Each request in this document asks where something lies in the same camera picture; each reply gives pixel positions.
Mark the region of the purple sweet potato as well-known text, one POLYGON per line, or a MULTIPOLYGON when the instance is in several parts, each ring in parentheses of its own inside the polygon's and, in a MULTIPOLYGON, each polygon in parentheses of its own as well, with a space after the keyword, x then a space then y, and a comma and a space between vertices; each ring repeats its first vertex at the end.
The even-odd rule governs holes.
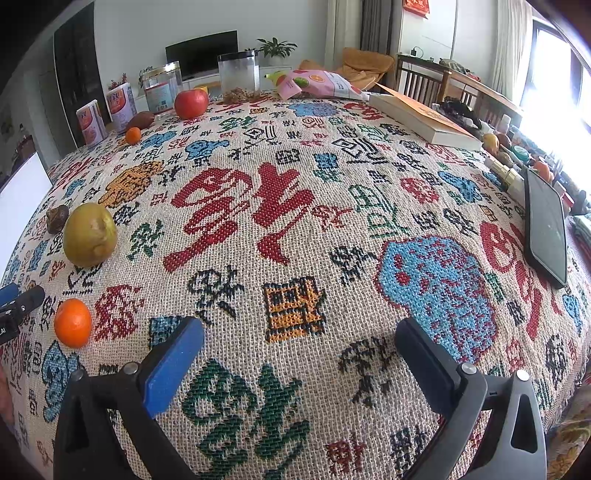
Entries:
POLYGON ((149 128, 154 120, 155 116, 153 113, 149 111, 138 112, 129 120, 126 130, 130 130, 131 128, 138 128, 139 130, 149 128))

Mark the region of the red apple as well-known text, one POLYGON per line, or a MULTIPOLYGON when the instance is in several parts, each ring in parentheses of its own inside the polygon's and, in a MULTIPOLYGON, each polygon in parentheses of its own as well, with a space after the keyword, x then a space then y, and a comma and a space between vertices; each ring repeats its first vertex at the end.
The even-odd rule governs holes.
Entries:
POLYGON ((207 91, 202 89, 182 91, 175 98, 174 110, 181 120, 190 120, 204 114, 208 103, 207 91))

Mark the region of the white cardboard box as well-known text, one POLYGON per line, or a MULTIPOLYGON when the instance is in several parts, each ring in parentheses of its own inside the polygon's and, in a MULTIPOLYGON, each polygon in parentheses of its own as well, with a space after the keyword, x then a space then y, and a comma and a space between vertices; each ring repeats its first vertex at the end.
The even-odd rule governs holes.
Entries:
POLYGON ((38 152, 34 152, 1 189, 0 267, 4 273, 29 220, 51 189, 38 152))

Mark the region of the green yellow pear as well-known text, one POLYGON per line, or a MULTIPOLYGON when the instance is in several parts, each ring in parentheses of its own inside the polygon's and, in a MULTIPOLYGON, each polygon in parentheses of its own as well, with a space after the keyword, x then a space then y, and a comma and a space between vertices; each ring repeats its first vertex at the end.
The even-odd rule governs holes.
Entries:
POLYGON ((113 253, 117 229, 112 215, 97 203, 84 203, 68 217, 63 233, 67 259, 80 268, 101 264, 113 253))

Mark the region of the purple porridge can left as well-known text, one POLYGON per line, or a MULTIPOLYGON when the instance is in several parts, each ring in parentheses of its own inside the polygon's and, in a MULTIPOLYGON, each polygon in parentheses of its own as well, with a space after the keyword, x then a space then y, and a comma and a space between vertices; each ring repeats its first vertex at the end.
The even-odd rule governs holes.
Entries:
POLYGON ((87 146, 96 145, 107 137, 106 128, 96 99, 77 109, 76 117, 87 146))

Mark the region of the black tablet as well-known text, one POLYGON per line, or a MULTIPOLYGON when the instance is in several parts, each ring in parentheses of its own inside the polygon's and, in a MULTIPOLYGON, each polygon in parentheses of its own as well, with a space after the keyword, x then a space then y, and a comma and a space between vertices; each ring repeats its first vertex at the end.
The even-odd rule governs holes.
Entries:
POLYGON ((567 286, 567 242, 561 198, 533 169, 524 170, 525 257, 554 288, 567 286))

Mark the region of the red flower vase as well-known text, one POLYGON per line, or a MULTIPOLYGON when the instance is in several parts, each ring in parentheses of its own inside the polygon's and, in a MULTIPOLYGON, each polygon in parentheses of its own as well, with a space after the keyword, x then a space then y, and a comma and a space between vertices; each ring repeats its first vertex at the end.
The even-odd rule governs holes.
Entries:
POLYGON ((111 80, 110 83, 107 86, 108 90, 113 90, 121 85, 123 85, 124 83, 127 82, 127 75, 125 73, 123 73, 121 75, 121 77, 117 80, 111 80))

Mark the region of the glass jar gold lid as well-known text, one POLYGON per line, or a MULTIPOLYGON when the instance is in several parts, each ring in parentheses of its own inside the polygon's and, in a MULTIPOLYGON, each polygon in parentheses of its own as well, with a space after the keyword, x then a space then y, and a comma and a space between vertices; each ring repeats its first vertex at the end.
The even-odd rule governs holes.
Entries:
POLYGON ((144 71, 140 81, 151 113, 160 114, 174 108, 175 98, 182 90, 180 65, 177 61, 144 71))

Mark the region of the patterned woven tablecloth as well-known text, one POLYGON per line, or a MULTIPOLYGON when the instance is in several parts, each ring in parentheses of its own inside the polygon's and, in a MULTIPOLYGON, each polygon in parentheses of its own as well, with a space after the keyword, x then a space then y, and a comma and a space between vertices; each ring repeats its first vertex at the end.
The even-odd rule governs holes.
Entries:
POLYGON ((206 479, 401 478, 440 422, 394 350, 409 316, 486 374, 528 371, 551 428, 589 361, 590 272, 570 249, 556 290, 527 264, 486 158, 337 99, 214 103, 68 154, 3 275, 46 294, 1 350, 20 453, 51 478, 69 375, 142 359, 186 316, 204 348, 158 421, 206 479), (80 268, 46 212, 90 202, 117 243, 80 268), (68 299, 92 318, 78 349, 54 331, 68 299))

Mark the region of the black flat television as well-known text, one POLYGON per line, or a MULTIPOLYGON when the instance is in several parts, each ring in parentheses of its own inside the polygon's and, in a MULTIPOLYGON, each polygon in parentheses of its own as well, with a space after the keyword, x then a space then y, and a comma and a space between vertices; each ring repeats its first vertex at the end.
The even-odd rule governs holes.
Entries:
POLYGON ((231 30, 178 42, 165 47, 168 63, 179 64, 181 78, 191 79, 218 68, 217 57, 238 50, 238 31, 231 30))

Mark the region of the pile of dried nuts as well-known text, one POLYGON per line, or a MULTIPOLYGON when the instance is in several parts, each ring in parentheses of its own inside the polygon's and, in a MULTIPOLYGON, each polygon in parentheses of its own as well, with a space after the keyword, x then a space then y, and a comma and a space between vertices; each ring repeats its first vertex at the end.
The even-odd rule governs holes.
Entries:
POLYGON ((256 103, 276 98, 277 95, 273 91, 252 91, 240 87, 236 87, 222 94, 222 102, 224 104, 256 103))

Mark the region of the clear container black lid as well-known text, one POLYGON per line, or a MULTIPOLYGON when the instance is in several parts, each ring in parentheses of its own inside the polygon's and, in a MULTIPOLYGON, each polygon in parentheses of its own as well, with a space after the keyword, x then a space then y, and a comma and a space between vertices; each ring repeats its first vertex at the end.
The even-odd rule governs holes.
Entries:
POLYGON ((217 56, 221 93, 259 91, 259 52, 250 49, 217 56))

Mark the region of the thick paperback book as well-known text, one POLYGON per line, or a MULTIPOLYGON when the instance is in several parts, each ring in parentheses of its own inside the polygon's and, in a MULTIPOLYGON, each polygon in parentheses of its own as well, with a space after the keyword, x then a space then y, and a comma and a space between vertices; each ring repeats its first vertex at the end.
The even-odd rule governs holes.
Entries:
POLYGON ((430 107, 388 87, 386 94, 371 93, 369 103, 404 124, 433 145, 479 151, 482 142, 430 107))

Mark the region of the green potted plant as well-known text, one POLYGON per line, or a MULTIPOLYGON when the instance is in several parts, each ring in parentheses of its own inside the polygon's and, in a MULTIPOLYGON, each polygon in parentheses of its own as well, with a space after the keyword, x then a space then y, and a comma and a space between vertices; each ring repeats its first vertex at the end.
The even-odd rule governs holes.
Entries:
POLYGON ((294 42, 288 42, 286 40, 280 41, 276 37, 270 40, 259 38, 257 40, 259 46, 256 51, 263 55, 264 58, 280 58, 286 59, 297 50, 298 45, 294 42))

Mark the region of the wooden dining chair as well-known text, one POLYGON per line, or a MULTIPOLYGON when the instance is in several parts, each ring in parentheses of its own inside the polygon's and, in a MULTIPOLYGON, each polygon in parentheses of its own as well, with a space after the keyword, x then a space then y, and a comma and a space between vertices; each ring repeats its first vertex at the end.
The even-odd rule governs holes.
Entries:
POLYGON ((401 94, 431 106, 452 96, 450 75, 448 69, 433 61, 399 54, 394 88, 401 94))

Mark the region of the pink snack bag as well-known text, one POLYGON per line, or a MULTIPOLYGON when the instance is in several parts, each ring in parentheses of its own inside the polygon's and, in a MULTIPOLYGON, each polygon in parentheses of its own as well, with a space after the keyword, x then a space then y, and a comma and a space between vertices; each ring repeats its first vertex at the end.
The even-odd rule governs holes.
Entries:
POLYGON ((276 71, 264 75, 283 100, 301 95, 368 101, 370 94, 349 83, 338 73, 324 70, 276 71))

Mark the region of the orange lounge chair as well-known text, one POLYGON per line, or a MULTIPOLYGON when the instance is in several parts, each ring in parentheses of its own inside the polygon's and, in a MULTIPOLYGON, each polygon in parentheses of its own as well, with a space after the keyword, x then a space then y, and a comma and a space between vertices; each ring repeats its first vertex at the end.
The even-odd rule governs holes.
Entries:
MULTIPOLYGON (((328 67, 311 60, 302 60, 298 69, 329 71, 328 67)), ((386 74, 394 71, 394 57, 373 51, 345 47, 342 49, 341 63, 330 71, 341 75, 356 88, 369 91, 386 74)))

